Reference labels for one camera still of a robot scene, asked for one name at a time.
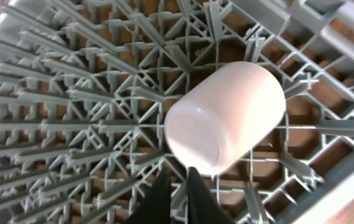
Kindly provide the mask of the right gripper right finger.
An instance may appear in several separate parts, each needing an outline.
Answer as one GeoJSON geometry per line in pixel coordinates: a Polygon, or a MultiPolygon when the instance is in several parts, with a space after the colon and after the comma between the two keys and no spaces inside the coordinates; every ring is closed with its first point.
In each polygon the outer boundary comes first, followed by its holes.
{"type": "Polygon", "coordinates": [[[189,224],[234,224],[234,221],[211,196],[198,170],[194,167],[189,167],[187,198],[189,224]]]}

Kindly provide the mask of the pink cup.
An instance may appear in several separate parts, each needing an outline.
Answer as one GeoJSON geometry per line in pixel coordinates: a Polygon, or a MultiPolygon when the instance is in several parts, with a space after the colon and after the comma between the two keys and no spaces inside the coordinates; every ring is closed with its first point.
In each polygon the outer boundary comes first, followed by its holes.
{"type": "Polygon", "coordinates": [[[224,174],[282,120],[286,97],[277,78],[260,65],[231,62],[172,105],[164,132],[186,168],[224,174]]]}

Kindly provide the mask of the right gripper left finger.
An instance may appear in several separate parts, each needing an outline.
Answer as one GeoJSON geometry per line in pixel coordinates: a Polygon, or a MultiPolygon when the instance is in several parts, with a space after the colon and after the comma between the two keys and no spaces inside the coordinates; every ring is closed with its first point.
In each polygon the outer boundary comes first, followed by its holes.
{"type": "Polygon", "coordinates": [[[127,224],[169,224],[171,201],[170,174],[162,170],[143,202],[127,219],[127,224]]]}

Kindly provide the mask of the grey dishwasher rack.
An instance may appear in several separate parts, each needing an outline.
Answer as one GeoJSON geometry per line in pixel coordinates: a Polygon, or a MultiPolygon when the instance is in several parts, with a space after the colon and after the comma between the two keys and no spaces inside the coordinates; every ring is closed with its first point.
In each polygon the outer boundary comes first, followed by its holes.
{"type": "Polygon", "coordinates": [[[0,223],[122,223],[187,171],[165,116],[247,60],[287,95],[282,121],[206,178],[235,223],[310,220],[354,175],[354,1],[0,1],[0,223]]]}

